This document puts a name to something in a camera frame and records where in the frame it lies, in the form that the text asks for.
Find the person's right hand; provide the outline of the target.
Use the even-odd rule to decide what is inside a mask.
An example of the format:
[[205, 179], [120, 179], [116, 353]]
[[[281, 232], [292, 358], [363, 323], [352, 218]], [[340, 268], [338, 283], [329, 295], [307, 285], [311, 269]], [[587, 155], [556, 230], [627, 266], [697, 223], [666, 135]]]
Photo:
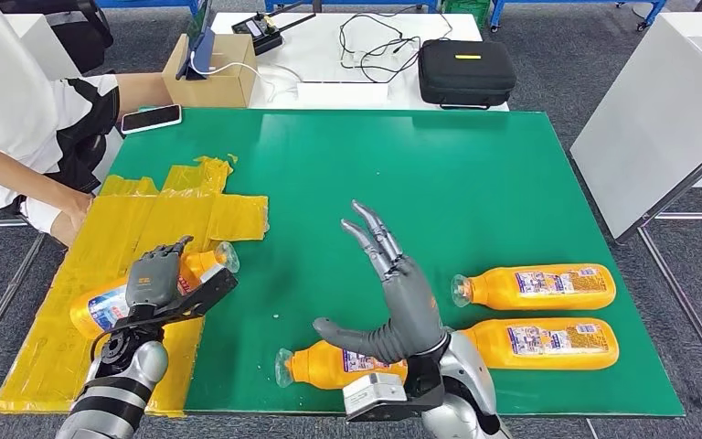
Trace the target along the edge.
[[94, 196], [75, 189], [66, 189], [60, 201], [57, 223], [78, 232], [87, 217]]

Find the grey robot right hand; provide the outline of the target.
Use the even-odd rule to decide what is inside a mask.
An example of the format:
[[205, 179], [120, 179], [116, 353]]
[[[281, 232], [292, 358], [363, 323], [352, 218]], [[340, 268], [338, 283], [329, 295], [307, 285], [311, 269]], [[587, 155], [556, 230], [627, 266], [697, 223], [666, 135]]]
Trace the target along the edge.
[[347, 219], [341, 221], [341, 227], [370, 260], [383, 288], [389, 318], [374, 330], [359, 331], [318, 317], [313, 321], [314, 330], [332, 346], [388, 364], [433, 351], [447, 338], [447, 330], [429, 282], [373, 209], [355, 199], [352, 208], [366, 227]]

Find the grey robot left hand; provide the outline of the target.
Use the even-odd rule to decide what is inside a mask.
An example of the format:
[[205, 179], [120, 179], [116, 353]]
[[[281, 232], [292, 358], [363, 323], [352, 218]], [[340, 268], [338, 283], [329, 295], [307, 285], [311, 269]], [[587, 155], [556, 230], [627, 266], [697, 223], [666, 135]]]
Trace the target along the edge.
[[181, 256], [193, 239], [186, 235], [175, 243], [158, 245], [132, 264], [125, 288], [125, 302], [129, 307], [162, 307], [177, 299]]

